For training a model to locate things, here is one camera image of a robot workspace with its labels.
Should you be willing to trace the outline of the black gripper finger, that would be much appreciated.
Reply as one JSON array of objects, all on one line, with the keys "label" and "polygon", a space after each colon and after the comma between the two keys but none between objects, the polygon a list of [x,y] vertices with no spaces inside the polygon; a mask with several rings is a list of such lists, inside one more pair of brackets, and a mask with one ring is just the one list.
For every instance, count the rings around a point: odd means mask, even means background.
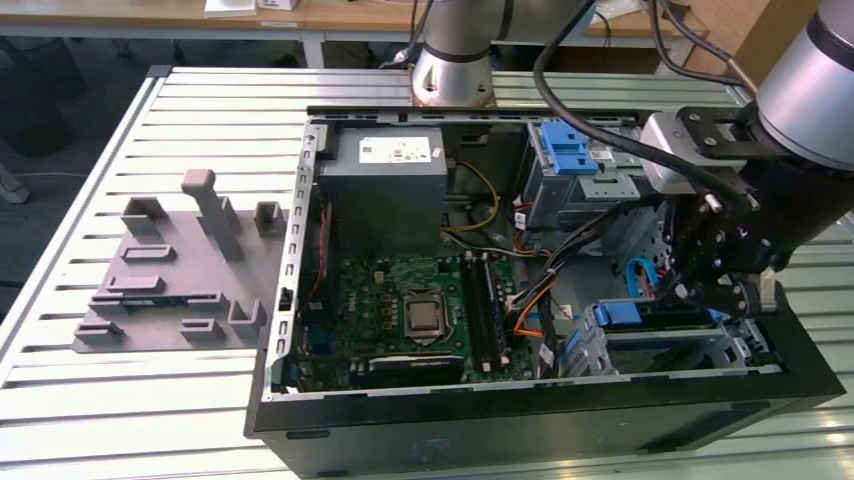
[{"label": "black gripper finger", "polygon": [[758,312],[758,288],[745,274],[725,269],[725,246],[723,234],[697,240],[686,257],[687,301],[733,318],[747,318]]},{"label": "black gripper finger", "polygon": [[715,213],[705,199],[694,195],[673,196],[665,219],[665,243],[670,247],[667,272],[659,286],[659,299],[678,297],[677,287],[694,280],[705,255],[706,230]]}]

